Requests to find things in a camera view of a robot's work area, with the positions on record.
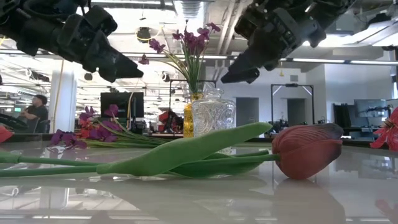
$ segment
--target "monitor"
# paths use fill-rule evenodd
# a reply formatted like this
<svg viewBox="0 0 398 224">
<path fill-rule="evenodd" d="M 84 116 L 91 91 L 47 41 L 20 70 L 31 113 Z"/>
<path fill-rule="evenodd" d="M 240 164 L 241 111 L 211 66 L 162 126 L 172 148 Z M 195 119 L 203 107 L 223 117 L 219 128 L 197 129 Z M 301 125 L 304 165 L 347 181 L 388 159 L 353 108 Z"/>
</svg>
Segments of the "monitor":
<svg viewBox="0 0 398 224">
<path fill-rule="evenodd" d="M 356 115 L 361 118 L 388 117 L 385 100 L 354 100 Z"/>
<path fill-rule="evenodd" d="M 349 121 L 350 121 L 350 127 L 368 127 L 369 126 L 369 120 L 364 117 L 358 117 L 356 115 L 356 107 L 355 105 L 346 105 L 348 109 L 348 114 L 349 114 Z"/>
<path fill-rule="evenodd" d="M 101 117 L 108 118 L 105 111 L 110 105 L 117 105 L 119 108 L 117 118 L 127 118 L 127 108 L 131 93 L 101 93 Z M 133 93 L 131 98 L 131 117 L 144 117 L 144 93 Z"/>
</svg>

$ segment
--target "man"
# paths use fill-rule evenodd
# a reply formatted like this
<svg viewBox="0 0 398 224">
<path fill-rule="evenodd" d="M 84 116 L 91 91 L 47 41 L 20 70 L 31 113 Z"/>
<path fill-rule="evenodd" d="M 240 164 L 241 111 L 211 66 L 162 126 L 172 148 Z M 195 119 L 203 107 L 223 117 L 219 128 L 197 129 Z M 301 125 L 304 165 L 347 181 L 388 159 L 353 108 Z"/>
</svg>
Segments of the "man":
<svg viewBox="0 0 398 224">
<path fill-rule="evenodd" d="M 26 108 L 21 116 L 26 118 L 28 125 L 28 133 L 43 133 L 47 124 L 40 123 L 49 119 L 49 111 L 45 107 L 47 97 L 43 95 L 35 95 L 32 100 L 32 106 Z"/>
</svg>

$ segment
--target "glossy white table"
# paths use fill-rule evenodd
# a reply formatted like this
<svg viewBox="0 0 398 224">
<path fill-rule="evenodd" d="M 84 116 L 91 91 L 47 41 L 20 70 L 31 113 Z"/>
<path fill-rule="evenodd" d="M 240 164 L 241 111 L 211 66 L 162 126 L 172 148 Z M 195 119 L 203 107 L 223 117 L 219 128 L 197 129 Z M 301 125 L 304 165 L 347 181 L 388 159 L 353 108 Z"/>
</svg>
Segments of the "glossy white table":
<svg viewBox="0 0 398 224">
<path fill-rule="evenodd" d="M 10 143 L 0 148 L 27 156 L 78 157 L 97 162 L 146 151 L 62 154 L 61 149 L 50 151 L 44 145 Z M 239 147 L 233 153 L 259 148 Z M 398 224 L 396 166 L 398 154 L 344 147 L 337 161 L 306 181 L 287 179 L 272 162 L 247 175 L 204 180 L 90 175 L 0 179 L 0 224 Z M 19 164 L 8 169 L 33 167 Z M 376 204 L 384 206 L 384 213 Z"/>
</svg>

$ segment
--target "glass jar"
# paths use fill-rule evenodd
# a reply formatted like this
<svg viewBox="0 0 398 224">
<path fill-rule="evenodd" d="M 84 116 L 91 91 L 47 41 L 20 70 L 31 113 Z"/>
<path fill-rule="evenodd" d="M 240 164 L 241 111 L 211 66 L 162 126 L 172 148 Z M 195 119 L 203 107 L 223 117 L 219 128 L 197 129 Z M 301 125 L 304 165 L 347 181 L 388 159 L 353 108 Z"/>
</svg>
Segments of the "glass jar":
<svg viewBox="0 0 398 224">
<path fill-rule="evenodd" d="M 193 135 L 195 137 L 213 130 L 235 127 L 235 102 L 221 99 L 223 90 L 210 89 L 203 99 L 192 103 Z"/>
</svg>

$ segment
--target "doorway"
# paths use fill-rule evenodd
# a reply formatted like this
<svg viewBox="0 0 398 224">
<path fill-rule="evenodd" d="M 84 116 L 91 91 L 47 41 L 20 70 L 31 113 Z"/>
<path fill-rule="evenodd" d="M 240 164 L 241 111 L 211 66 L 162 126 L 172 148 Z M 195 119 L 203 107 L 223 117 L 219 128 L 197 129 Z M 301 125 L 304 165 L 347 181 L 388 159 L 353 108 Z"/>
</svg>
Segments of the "doorway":
<svg viewBox="0 0 398 224">
<path fill-rule="evenodd" d="M 305 122 L 305 99 L 287 99 L 287 122 L 289 126 Z"/>
<path fill-rule="evenodd" d="M 236 98 L 236 126 L 259 122 L 259 98 Z"/>
</svg>

